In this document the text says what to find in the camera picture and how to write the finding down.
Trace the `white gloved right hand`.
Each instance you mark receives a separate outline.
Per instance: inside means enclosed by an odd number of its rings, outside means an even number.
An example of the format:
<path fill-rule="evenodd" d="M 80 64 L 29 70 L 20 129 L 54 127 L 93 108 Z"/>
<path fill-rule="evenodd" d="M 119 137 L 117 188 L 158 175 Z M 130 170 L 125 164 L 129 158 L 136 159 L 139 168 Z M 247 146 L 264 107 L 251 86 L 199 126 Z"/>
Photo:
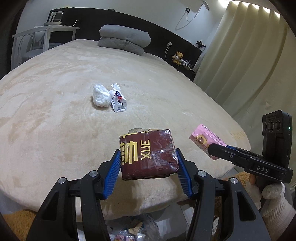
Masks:
<path fill-rule="evenodd" d="M 285 198 L 285 185 L 270 184 L 260 191 L 256 181 L 256 176 L 250 174 L 245 189 L 258 209 L 262 198 L 268 202 L 260 213 L 271 240 L 293 240 L 295 209 Z"/>

